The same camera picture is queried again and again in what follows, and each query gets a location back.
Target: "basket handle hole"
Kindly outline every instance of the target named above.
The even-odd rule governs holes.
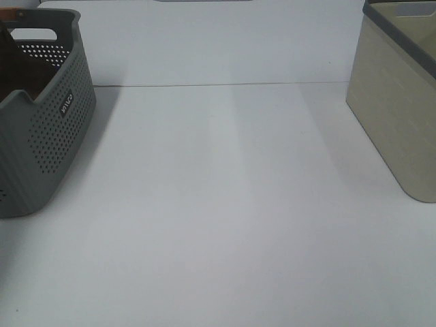
[[[44,40],[56,41],[57,35],[52,29],[14,29],[11,33],[16,41],[20,40]]]
[[[400,3],[396,7],[397,17],[428,17],[436,12],[434,2]]]

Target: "basket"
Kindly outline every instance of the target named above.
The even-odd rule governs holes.
[[[95,109],[95,94],[73,10],[14,10],[8,29],[51,29],[56,40],[16,41],[59,70],[32,100],[15,90],[0,103],[0,218],[34,213],[56,191]]]
[[[436,202],[436,1],[367,0],[347,103],[403,190]]]

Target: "white surface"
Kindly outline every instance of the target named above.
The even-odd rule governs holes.
[[[96,85],[349,80],[363,0],[52,1],[71,8]]]
[[[0,221],[0,325],[434,326],[436,206],[346,87],[97,89],[53,201]]]
[[[39,4],[38,0],[0,0],[0,7],[35,8]]]

